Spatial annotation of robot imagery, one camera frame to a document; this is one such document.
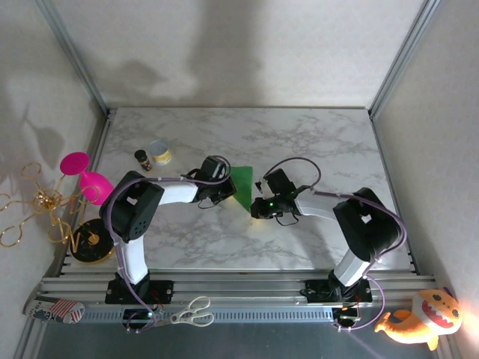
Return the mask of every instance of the stuffed toy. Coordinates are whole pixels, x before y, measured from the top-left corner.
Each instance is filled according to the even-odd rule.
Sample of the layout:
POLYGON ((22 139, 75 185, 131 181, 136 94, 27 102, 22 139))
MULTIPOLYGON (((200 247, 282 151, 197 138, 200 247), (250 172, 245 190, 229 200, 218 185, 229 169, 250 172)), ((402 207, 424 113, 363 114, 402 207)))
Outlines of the stuffed toy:
POLYGON ((399 323, 390 321, 390 316, 391 313, 385 313, 374 331, 384 331, 399 343, 427 343, 431 351, 437 348, 439 335, 455 333, 463 322, 457 301, 439 289, 416 293, 412 299, 412 312, 394 312, 399 323))

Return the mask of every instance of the green triangle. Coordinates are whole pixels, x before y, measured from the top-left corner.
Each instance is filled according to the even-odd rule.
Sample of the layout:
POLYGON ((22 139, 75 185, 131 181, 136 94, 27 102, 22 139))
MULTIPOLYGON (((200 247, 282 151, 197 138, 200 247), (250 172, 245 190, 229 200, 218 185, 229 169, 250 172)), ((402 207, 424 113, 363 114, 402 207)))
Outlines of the green triangle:
POLYGON ((237 192, 233 194, 234 199, 249 212, 251 204, 253 203, 251 199, 253 167, 244 166, 231 168, 231 179, 237 187, 237 192))

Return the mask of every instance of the marble tabletop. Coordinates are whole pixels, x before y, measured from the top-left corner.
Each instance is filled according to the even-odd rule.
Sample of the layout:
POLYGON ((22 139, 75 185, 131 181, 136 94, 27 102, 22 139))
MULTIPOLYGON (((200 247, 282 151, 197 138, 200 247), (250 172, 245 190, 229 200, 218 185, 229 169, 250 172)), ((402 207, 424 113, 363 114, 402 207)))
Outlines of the marble tabletop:
MULTIPOLYGON (((145 174, 133 153, 158 138, 168 139, 172 160, 155 165, 148 177, 176 177, 199 167, 208 155, 222 155, 233 166, 252 166, 256 181, 276 162, 305 156, 323 172, 318 190, 351 192, 367 186, 393 208, 365 110, 119 108, 97 170, 114 184, 130 170, 145 174)), ((312 183, 317 175, 307 162, 281 167, 296 186, 312 183)), ((253 188, 252 197, 259 196, 253 188)), ((88 217, 95 215, 97 207, 89 206, 88 217)), ((210 209, 184 203, 159 207, 144 246, 151 269, 332 269, 347 251, 335 221, 301 217, 298 224, 281 227, 274 220, 251 218, 232 197, 210 209)), ((116 258, 99 266, 115 271, 116 258)), ((406 249, 385 256, 377 268, 409 269, 406 249)))

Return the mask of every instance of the white wall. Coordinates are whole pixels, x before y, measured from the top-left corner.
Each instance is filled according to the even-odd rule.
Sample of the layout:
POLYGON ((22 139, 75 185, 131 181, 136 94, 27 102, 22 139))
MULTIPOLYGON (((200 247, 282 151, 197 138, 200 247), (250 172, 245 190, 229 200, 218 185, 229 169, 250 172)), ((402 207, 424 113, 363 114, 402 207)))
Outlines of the white wall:
POLYGON ((479 358, 479 1, 443 0, 377 118, 421 271, 454 288, 479 358))
MULTIPOLYGON (((60 177, 64 155, 87 149, 99 116, 34 1, 2 1, 0 23, 0 193, 31 200, 35 186, 20 177, 23 165, 40 162, 39 180, 51 184, 60 177)), ((66 181, 64 193, 75 184, 66 181)), ((0 206, 5 204, 0 197, 0 206)), ((30 213, 13 204, 0 212, 0 231, 30 213)), ((13 356, 26 319, 22 306, 52 261, 48 229, 48 218, 37 216, 25 224, 17 246, 0 247, 2 358, 13 356)))
POLYGON ((367 106, 422 0, 55 0, 112 106, 367 106))

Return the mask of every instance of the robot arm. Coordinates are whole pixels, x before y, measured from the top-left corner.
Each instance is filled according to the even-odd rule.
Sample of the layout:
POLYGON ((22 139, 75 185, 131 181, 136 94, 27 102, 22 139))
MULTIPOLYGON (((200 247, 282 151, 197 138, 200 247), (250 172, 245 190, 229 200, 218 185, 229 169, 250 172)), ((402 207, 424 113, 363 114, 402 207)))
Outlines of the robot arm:
MULTIPOLYGON (((400 237, 396 221, 384 212, 357 200, 317 195, 309 186, 296 188, 282 169, 268 174, 256 186, 269 197, 255 199, 251 205, 254 218, 278 218, 291 213, 295 217, 314 215, 339 222, 350 249, 329 274, 332 301, 344 299, 376 258, 400 237)), ((369 188, 361 188, 354 195, 383 206, 369 188)))
MULTIPOLYGON (((118 195, 112 207, 111 223, 113 231, 122 239, 117 255, 122 256, 124 271, 118 270, 117 281, 128 281, 140 297, 146 293, 149 272, 144 260, 143 238, 156 209, 165 204, 197 203, 207 198, 216 204, 230 197, 237 190, 231 178, 221 181, 226 167, 222 160, 208 156, 201 168, 196 168, 183 176, 186 179, 184 181, 160 184, 141 181, 118 195)), ((128 172, 112 193, 117 193, 127 183, 142 177, 136 171, 128 172)), ((100 217, 104 222, 111 200, 112 194, 100 208, 100 217)))
MULTIPOLYGON (((160 186, 162 189, 162 196, 159 199, 158 206, 170 203, 193 203, 198 193, 198 186, 194 183, 188 182, 172 182, 160 186)), ((138 227, 133 228, 134 231, 143 233, 148 228, 147 224, 139 221, 138 227)), ((125 263, 125 271, 129 282, 135 286, 148 274, 148 267, 144 260, 143 247, 144 234, 141 234, 136 239, 130 239, 123 243, 123 255, 125 263)))

